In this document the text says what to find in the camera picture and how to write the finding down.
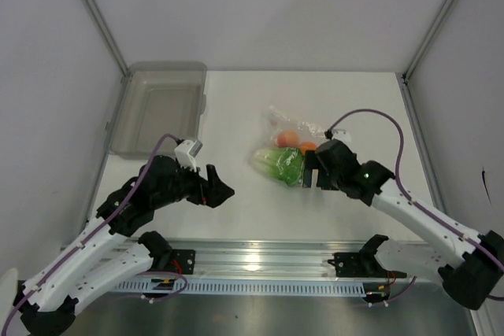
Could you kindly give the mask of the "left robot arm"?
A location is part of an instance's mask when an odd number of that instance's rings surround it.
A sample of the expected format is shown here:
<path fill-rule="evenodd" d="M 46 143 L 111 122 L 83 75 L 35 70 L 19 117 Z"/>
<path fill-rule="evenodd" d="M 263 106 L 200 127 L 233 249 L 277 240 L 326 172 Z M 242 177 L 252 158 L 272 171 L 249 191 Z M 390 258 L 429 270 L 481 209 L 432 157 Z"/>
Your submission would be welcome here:
<path fill-rule="evenodd" d="M 105 264 L 100 260 L 154 218 L 154 213 L 179 201 L 215 209 L 233 197 L 216 168 L 182 166 L 155 156 L 119 190 L 112 192 L 87 226 L 39 274 L 18 286 L 14 312 L 30 335 L 61 335 L 88 305 L 117 284 L 142 273 L 173 273 L 180 278 L 176 254 L 156 231 L 142 234 L 136 244 Z"/>

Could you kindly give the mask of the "peach fruit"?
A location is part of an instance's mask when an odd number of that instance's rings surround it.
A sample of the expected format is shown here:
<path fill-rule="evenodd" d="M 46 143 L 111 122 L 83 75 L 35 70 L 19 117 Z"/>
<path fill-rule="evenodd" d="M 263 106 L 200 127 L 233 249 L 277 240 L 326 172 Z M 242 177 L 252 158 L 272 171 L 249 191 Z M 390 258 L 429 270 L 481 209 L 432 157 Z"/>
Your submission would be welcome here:
<path fill-rule="evenodd" d="M 280 148 L 297 148 L 299 143 L 299 136 L 294 130 L 281 131 L 276 137 L 276 144 Z"/>

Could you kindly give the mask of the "green plastic lettuce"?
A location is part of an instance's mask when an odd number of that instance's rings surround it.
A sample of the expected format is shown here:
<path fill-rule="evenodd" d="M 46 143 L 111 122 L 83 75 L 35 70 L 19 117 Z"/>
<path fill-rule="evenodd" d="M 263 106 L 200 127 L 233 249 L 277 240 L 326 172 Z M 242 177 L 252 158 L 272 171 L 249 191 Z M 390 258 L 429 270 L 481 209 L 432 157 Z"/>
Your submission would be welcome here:
<path fill-rule="evenodd" d="M 270 179 L 287 186 L 302 185 L 305 158 L 298 148 L 260 148 L 252 154 L 250 163 L 256 171 Z"/>

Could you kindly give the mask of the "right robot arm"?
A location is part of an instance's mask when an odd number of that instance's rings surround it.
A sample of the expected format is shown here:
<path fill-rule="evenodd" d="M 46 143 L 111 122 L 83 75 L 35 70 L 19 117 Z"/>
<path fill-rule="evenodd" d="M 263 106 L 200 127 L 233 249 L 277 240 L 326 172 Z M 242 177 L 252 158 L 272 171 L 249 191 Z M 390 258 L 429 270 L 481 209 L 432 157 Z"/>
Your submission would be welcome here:
<path fill-rule="evenodd" d="M 405 246 L 386 235 L 375 235 L 361 249 L 359 264 L 367 275 L 383 270 L 420 276 L 441 286 L 459 305 L 479 309 L 503 277 L 503 238 L 481 234 L 438 209 L 416 200 L 399 177 L 376 161 L 358 162 L 356 153 L 338 139 L 306 152 L 304 183 L 338 190 L 410 229 L 429 249 Z"/>

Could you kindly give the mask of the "clear zip top bag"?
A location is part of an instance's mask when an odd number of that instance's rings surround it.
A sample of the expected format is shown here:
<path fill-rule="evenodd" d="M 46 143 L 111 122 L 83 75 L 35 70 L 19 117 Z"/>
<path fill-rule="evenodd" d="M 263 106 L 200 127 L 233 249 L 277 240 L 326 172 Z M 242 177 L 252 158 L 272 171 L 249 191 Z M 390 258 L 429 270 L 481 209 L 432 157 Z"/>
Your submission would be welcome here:
<path fill-rule="evenodd" d="M 248 163 L 256 173 L 288 187 L 301 187 L 306 154 L 326 141 L 319 124 L 269 107 L 262 115 L 261 136 Z"/>

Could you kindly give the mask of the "orange fruit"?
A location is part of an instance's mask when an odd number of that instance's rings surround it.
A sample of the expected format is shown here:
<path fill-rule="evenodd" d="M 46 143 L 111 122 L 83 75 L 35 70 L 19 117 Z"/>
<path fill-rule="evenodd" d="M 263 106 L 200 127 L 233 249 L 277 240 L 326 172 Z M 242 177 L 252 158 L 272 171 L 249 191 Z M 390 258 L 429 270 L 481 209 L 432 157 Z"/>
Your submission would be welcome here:
<path fill-rule="evenodd" d="M 317 145 L 312 142 L 302 142 L 299 145 L 299 149 L 303 154 L 305 154 L 307 151 L 314 151 L 317 149 Z"/>

